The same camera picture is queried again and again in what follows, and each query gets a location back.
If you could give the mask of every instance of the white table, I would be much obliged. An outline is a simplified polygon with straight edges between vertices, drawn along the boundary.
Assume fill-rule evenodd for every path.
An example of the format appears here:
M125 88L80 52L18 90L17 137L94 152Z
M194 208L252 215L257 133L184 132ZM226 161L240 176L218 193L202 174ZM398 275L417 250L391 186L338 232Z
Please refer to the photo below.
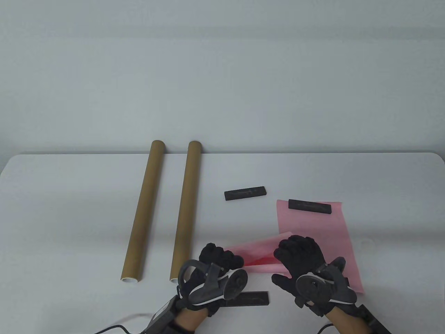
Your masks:
M19 155L0 176L2 333L89 334L173 294L186 155L166 155L144 278L119 281L147 155ZM267 196L226 202L225 190ZM366 306L393 333L445 328L445 165L432 153L204 154L194 255L278 233L275 202L342 201ZM326 322L252 274L268 307L221 309L199 333L316 333ZM140 332L148 322L125 325Z

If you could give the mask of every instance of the gloved hand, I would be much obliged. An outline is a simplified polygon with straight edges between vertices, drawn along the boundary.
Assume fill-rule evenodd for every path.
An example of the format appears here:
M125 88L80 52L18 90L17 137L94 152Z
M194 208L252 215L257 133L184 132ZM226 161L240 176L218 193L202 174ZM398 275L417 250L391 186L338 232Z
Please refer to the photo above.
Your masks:
M230 269L238 269L244 266L244 259L239 255L233 255L231 251L224 251L222 247L216 247L215 244L207 244L199 255L199 261L205 264L215 263L220 266L222 270L219 276L223 276ZM194 270L190 275L190 279L184 284L184 293L190 293L195 287L205 282L204 273L199 270ZM191 309L200 310L207 308L209 310L209 317L214 315L224 300L213 301L208 304L193 306Z
M296 288L298 277L308 272L314 272L326 263L323 253L314 239L297 235L290 236L280 242L278 248L274 251L274 256L289 270L291 278L273 274L272 282L291 293L295 297L295 304L298 307L302 308L306 305L319 316L329 313L334 308L333 303L313 307L313 303L308 304L309 300L302 297Z

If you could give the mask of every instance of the black cable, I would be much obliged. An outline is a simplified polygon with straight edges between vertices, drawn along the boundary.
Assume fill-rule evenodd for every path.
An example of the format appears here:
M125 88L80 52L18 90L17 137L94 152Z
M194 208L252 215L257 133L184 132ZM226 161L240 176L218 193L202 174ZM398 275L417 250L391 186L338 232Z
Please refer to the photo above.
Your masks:
M122 326L122 325L114 325L114 326L110 326L110 327L107 327L107 328L105 328L104 330L101 330L101 331L99 331L99 332L97 332L97 333L94 333L94 334L102 334L102 333L105 333L105 332L107 332L107 331L109 331L109 330L112 330L112 329L114 329L114 328L120 328L120 329L122 329L124 332L126 332L126 334L131 334L124 326Z
M320 334L320 333L323 332L326 328L331 327L331 326L334 326L334 324L327 324L327 325L324 325L324 326L318 331L317 334Z

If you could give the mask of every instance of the pink translucent sheet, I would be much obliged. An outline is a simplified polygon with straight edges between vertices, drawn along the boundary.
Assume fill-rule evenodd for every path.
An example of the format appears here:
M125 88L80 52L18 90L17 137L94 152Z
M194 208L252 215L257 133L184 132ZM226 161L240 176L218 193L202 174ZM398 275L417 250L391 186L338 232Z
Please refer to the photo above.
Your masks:
M289 209L288 202L277 201L278 227L280 233L292 232L313 238L321 248L327 263L336 257L346 259L343 275L349 279L355 292L363 293L348 228L341 211L341 202L325 202L332 207L332 214Z
M274 250L278 248L281 240L287 239L291 235L291 232L285 232L267 239L227 247L227 249L235 255L243 257L244 269L250 273L282 273L289 275L283 264L274 258Z

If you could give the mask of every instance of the skin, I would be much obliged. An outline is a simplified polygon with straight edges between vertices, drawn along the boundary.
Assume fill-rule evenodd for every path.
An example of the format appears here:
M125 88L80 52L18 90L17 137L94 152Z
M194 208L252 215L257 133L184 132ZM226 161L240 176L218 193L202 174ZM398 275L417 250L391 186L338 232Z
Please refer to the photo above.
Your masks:
M207 318L209 312L207 309L192 311L183 309L174 320L174 323L185 330L195 331L198 326Z
M340 334L370 334L371 329L361 318L352 317L337 307L326 315Z
M174 322L176 325L188 331L195 331L199 325L207 318L207 309L199 311L182 310ZM363 319L352 317L337 307L326 315L340 334L371 334L371 329Z

